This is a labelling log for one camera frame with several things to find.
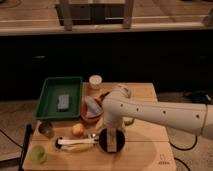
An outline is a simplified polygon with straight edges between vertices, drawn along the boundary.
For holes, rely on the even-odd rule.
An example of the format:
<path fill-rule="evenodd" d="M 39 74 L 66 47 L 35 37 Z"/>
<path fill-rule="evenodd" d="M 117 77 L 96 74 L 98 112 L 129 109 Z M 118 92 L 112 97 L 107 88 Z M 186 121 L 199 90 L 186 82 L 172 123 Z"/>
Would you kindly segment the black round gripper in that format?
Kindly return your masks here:
<path fill-rule="evenodd" d="M 71 150 L 74 149 L 73 144 L 90 144 L 97 143 L 95 139 L 58 139 L 55 145 L 57 149 L 61 150 Z M 120 152 L 125 145 L 125 135 L 122 131 L 114 128 L 105 128 L 99 134 L 99 146 L 107 153 L 117 153 Z"/>

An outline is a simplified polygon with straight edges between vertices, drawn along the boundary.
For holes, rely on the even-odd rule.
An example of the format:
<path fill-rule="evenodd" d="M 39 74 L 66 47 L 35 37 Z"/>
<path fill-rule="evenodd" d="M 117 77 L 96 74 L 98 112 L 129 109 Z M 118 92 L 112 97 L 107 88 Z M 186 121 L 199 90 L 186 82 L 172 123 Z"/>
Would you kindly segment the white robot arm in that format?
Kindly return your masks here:
<path fill-rule="evenodd" d="M 96 138 L 58 138 L 55 147 L 75 150 L 77 145 L 99 144 L 107 153 L 120 152 L 125 145 L 122 130 L 123 118 L 130 117 L 146 122 L 182 130 L 213 140 L 213 105 L 148 102 L 131 97 L 131 91 L 123 86 L 115 86 L 103 99 L 103 128 Z"/>

